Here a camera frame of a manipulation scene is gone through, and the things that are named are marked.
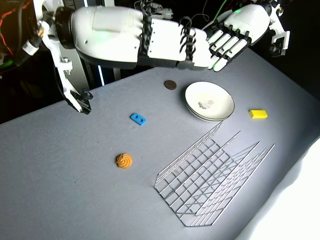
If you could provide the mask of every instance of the white light strip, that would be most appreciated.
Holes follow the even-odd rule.
[[[102,71],[101,71],[101,66],[98,65],[98,69],[99,69],[99,74],[100,74],[100,79],[101,79],[101,83],[102,83],[102,86],[105,85],[105,81],[104,81],[104,76],[102,76]]]

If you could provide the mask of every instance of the metal wire rack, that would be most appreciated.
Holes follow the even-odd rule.
[[[213,225],[275,146],[249,158],[257,142],[230,156],[224,147],[240,131],[219,146],[213,136],[220,126],[177,157],[155,181],[155,189],[187,227]]]

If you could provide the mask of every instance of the robotic hand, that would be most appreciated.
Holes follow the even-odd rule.
[[[89,6],[74,11],[57,8],[50,0],[33,0],[37,42],[27,41],[22,52],[24,56],[33,55],[41,38],[51,51],[66,101],[78,112],[88,114],[93,96],[88,91],[78,93],[68,81],[66,74],[70,74],[72,62],[61,55],[60,45],[76,49],[92,64],[109,68],[142,65],[216,72],[257,42],[268,28],[275,31],[271,54],[284,55],[288,48],[290,32],[284,31],[279,21],[283,9],[275,0],[253,1],[234,12],[225,12],[205,26],[205,31],[192,28],[189,17],[179,23],[152,17],[152,8],[162,9],[155,4],[143,0],[142,11],[120,6]]]

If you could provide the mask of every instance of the green cable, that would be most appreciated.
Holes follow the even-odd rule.
[[[11,59],[4,62],[3,64],[0,65],[0,69],[4,69],[4,68],[7,68],[9,67],[10,65],[12,65],[14,63],[14,61],[12,61]]]
[[[221,11],[221,9],[224,7],[225,3],[227,2],[227,0],[224,0],[224,2],[222,3],[221,7],[219,8],[218,12],[216,13],[216,15],[214,16],[213,21],[215,21]]]

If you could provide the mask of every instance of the brown button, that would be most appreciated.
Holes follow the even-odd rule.
[[[165,82],[164,82],[164,85],[165,85],[165,87],[166,87],[167,89],[169,89],[169,90],[174,90],[174,89],[176,89],[176,87],[177,87],[176,82],[171,81],[171,80],[165,81]]]

